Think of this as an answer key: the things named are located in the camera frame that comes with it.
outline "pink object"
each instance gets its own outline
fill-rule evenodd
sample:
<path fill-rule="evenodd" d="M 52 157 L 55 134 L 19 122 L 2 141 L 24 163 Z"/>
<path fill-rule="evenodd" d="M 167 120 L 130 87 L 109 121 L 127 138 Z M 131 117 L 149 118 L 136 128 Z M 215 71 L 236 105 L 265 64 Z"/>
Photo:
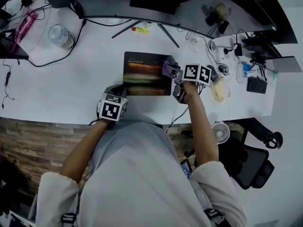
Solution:
<path fill-rule="evenodd" d="M 28 12 L 26 17 L 22 20 L 22 22 L 16 28 L 16 42 L 20 43 L 23 38 L 29 32 L 31 26 L 33 25 L 34 21 L 37 19 L 37 13 Z"/>

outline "black keyboard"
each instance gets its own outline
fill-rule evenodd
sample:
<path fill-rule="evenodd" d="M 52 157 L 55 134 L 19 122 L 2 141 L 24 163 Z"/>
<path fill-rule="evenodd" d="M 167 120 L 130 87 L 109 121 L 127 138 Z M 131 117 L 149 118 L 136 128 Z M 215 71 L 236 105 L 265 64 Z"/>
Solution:
<path fill-rule="evenodd" d="M 267 82 L 255 77 L 248 78 L 247 91 L 252 93 L 266 93 Z"/>

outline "yellow marker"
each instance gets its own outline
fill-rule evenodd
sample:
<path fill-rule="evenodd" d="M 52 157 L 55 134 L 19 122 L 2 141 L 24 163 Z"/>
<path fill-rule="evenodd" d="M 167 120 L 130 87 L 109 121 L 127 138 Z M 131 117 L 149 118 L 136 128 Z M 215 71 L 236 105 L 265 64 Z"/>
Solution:
<path fill-rule="evenodd" d="M 147 28 L 132 28 L 133 31 L 135 32 L 139 32 L 139 33 L 142 33 L 142 34 L 145 34 L 145 35 L 148 35 L 149 34 L 149 30 Z"/>

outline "white fan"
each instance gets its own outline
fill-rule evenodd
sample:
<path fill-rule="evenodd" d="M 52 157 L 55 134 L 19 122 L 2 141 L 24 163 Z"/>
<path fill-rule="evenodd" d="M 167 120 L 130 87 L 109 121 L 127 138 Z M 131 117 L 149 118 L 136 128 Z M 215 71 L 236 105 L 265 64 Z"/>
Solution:
<path fill-rule="evenodd" d="M 228 126 L 223 122 L 215 122 L 212 126 L 212 130 L 218 144 L 226 142 L 231 134 Z"/>

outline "black office chair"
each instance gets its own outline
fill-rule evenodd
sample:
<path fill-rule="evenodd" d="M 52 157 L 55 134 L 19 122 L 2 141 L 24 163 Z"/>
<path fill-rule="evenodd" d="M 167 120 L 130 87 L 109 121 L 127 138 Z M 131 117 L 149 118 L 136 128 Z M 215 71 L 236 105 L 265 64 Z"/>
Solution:
<path fill-rule="evenodd" d="M 243 189 L 261 188 L 264 186 L 271 173 L 275 169 L 268 160 L 268 151 L 253 148 L 244 144 L 247 132 L 250 132 L 267 148 L 281 148 L 283 144 L 282 134 L 271 132 L 255 118 L 230 121 L 244 128 L 243 136 L 236 131 L 231 131 L 230 138 L 219 146 L 219 161 L 223 163 L 228 174 Z M 183 131 L 183 136 L 192 138 L 192 131 Z M 185 152 L 186 157 L 195 153 Z"/>
<path fill-rule="evenodd" d="M 219 145 L 219 161 L 244 190 L 261 188 L 267 182 L 275 169 L 268 156 L 267 150 L 243 145 L 233 137 Z"/>
<path fill-rule="evenodd" d="M 283 144 L 283 137 L 280 132 L 273 133 L 255 118 L 231 120 L 230 122 L 239 124 L 244 128 L 244 140 L 247 132 L 250 132 L 254 137 L 262 141 L 269 149 L 280 149 Z"/>

